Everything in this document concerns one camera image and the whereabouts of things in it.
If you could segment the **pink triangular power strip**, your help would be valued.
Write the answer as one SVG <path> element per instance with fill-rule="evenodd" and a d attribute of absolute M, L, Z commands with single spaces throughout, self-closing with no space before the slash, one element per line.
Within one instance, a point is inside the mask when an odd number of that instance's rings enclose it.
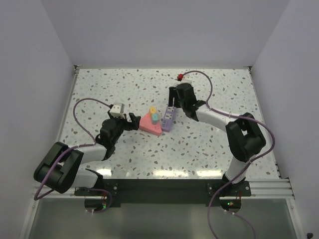
<path fill-rule="evenodd" d="M 157 122 L 155 124 L 152 123 L 152 117 L 149 113 L 143 116 L 140 120 L 139 129 L 149 132 L 153 135 L 160 136 L 162 134 L 161 124 Z"/>

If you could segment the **yellow plug adapter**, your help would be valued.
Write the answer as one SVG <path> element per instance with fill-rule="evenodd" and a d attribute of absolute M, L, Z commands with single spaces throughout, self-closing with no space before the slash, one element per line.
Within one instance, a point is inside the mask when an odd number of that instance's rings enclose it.
<path fill-rule="evenodd" d="M 155 113 L 156 113 L 155 107 L 150 107 L 149 113 L 150 113 L 151 115 L 152 115 L 152 114 L 155 114 Z"/>

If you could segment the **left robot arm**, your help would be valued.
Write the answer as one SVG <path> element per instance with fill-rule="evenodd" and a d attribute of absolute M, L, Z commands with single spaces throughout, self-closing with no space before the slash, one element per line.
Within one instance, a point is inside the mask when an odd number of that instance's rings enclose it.
<path fill-rule="evenodd" d="M 115 151 L 115 144 L 124 131 L 138 130 L 140 116 L 129 113 L 126 117 L 114 117 L 103 121 L 100 133 L 92 144 L 68 146 L 56 142 L 37 166 L 33 178 L 41 186 L 47 186 L 58 193 L 65 193 L 73 185 L 85 187 L 91 195 L 99 195 L 103 191 L 103 183 L 95 173 L 79 173 L 83 163 L 104 161 Z"/>

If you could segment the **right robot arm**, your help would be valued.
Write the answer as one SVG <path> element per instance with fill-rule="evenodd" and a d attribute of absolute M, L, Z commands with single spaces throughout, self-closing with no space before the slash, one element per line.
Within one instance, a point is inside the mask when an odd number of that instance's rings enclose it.
<path fill-rule="evenodd" d="M 210 110 L 205 101 L 197 100 L 194 88 L 189 83 L 169 87 L 168 106 L 181 108 L 185 115 L 195 121 L 207 123 L 224 131 L 233 158 L 227 171 L 222 190 L 232 196 L 239 191 L 239 183 L 244 180 L 248 162 L 266 145 L 257 121 L 250 113 L 230 117 L 224 111 Z"/>

